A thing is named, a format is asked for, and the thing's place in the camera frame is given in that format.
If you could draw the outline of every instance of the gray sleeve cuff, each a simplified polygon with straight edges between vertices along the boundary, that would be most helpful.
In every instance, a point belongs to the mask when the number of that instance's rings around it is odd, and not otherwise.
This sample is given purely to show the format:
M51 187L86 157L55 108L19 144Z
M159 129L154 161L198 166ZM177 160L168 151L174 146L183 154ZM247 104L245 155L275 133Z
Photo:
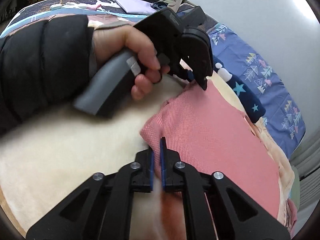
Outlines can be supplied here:
M116 27L124 26L124 25L130 25L129 23L118 21L118 22L112 22L109 24L103 24L96 28L94 31L97 30L108 30L108 29L113 29ZM92 78L98 70L97 67L97 60L96 60L96 55L94 53L94 42L92 39L92 45L91 45L91 51L90 51L90 56L89 56L89 77Z
M89 77L92 78L95 73L97 72L97 60L96 60L96 54L94 53L94 42L92 40L91 43L91 51L89 56Z

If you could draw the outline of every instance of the colorful blanket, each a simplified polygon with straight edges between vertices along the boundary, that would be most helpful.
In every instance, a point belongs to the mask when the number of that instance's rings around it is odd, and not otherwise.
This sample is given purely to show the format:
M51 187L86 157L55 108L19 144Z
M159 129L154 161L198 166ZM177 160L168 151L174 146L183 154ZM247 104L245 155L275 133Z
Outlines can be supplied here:
M275 142L290 158L306 127L301 112L272 67L252 47L223 24L209 32L212 52L238 76L266 109L263 122Z
M66 2L96 4L101 7L97 11L61 8L50 11L50 5ZM178 11L192 7L182 4ZM56 14L112 14L124 20L140 21L146 16L128 15L115 0L46 0L22 9L3 31L1 37L15 29L35 20ZM245 43L227 26L217 23L207 16L200 26L211 37L212 53L223 63L232 74L239 77L250 90L260 99L266 113L263 122L275 142L290 158L299 145L306 131L301 113L279 76L271 66L252 47Z

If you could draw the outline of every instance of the metal screw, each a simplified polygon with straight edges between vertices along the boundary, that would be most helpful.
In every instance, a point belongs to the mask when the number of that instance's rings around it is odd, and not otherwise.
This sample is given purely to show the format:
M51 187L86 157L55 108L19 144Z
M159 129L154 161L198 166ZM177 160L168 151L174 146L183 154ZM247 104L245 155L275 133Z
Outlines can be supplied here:
M130 164L130 167L134 170L136 169L139 169L141 167L141 164L140 163L137 163L137 162L133 162Z
M224 175L222 172L220 171L216 171L213 176L216 178L216 179L223 179Z
M101 173L101 172L97 172L97 173L95 173L95 174L92 176L92 178L93 178L94 180L102 180L103 177L104 177L104 175L103 175L103 173Z
M186 164L184 162L176 162L174 166L176 166L178 169L183 169Z

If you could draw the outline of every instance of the light blue trim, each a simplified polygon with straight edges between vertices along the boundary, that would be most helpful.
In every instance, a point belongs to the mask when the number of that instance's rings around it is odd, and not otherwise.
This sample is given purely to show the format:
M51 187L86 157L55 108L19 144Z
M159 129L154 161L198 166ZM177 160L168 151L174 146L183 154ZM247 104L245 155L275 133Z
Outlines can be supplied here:
M38 14L34 14L32 16L29 16L23 20L20 20L10 26L7 26L4 31L1 33L0 38L6 36L8 33L28 24L31 22L34 22L35 20L39 20L42 18L46 18L49 16L57 15L57 14L84 14L84 15L99 15L99 14L110 14L115 15L122 18L145 18L147 15L133 15L133 14L122 14L122 13L114 13L110 11L90 11L85 9L78 9L78 8L61 8L57 10L50 10L46 12L41 12Z
M211 29L207 30L207 34L214 34L217 33L218 31L222 30L223 28L226 28L226 26L222 23L217 23L214 27Z

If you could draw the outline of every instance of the pink cloth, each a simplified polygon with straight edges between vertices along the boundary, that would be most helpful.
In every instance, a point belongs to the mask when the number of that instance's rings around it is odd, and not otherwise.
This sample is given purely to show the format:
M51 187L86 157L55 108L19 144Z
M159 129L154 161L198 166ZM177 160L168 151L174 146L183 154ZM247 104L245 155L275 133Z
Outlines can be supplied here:
M296 205L294 204L294 202L288 198L288 202L287 202L287 214L288 214L288 221L287 221L287 229L290 233L291 238L294 237L294 229L296 227L296 222L298 220L297 217L297 208Z
M160 138L182 161L211 174L221 171L277 219L279 170L250 130L245 114L231 106L212 82L203 91L190 84L164 103L140 134L155 152L160 177Z
M99 7L101 6L101 4L97 3L97 4L92 4L92 5L88 5L87 9L91 10L91 11L96 11Z

